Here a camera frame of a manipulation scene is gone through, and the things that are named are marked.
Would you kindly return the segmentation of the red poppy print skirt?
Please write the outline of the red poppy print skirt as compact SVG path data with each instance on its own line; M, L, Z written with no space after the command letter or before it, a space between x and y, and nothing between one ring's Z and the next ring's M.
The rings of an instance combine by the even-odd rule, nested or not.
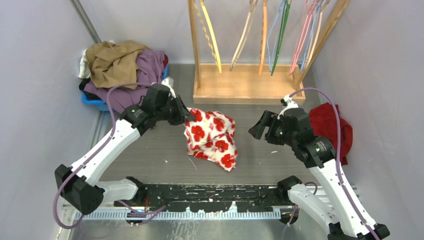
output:
M236 122L220 111L190 108L193 121L184 124L187 154L215 163L226 172L236 167Z

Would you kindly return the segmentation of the yellow hanger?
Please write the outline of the yellow hanger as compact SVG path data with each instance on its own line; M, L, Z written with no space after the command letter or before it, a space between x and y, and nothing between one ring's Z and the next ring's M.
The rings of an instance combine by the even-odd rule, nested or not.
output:
M209 25L209 35L210 35L210 39L213 45L213 50L214 50L214 54L212 55L213 59L214 59L214 63L217 67L218 72L221 74L222 73L222 62L221 62L221 57L220 57L220 53L219 53L219 48L218 48L218 43L216 40L216 36L215 36L215 31L212 25L212 21L210 19L208 10L207 10L207 14L208 14L208 20L207 23Z

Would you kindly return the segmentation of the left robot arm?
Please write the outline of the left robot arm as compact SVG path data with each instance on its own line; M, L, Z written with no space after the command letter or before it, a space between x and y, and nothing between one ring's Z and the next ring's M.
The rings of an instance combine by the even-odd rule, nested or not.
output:
M153 84L147 89L141 105L127 107L104 136L88 153L70 166L59 165L54 171L57 193L82 215L94 212L100 205L118 202L141 206L146 202L147 189L134 177L116 181L100 181L111 163L129 145L157 122L178 126L194 121L195 117L181 97L166 84Z

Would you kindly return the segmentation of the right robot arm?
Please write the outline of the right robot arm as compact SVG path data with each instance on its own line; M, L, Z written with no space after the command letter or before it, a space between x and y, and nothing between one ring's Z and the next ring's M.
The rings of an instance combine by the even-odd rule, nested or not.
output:
M323 187L329 204L307 190L292 175L277 183L276 194L283 205L292 203L303 209L326 232L329 240L383 240L388 227L377 223L365 210L336 161L336 151L325 137L316 136L309 115L302 108L282 114L264 111L249 129L255 139L262 136L269 144L287 145Z

